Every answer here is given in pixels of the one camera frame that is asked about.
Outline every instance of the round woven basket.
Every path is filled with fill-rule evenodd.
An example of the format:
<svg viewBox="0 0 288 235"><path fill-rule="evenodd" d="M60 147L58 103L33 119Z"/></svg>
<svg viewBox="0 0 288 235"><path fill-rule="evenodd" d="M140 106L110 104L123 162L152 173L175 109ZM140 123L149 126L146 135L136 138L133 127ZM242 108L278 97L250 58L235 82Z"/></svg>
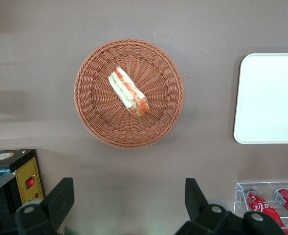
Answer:
<svg viewBox="0 0 288 235"><path fill-rule="evenodd" d="M111 87L108 76L120 66L148 99L150 112L133 117ZM108 42L91 53L75 81L77 112L99 140L120 148L154 144L174 126L184 91L172 59L155 45L138 39Z"/></svg>

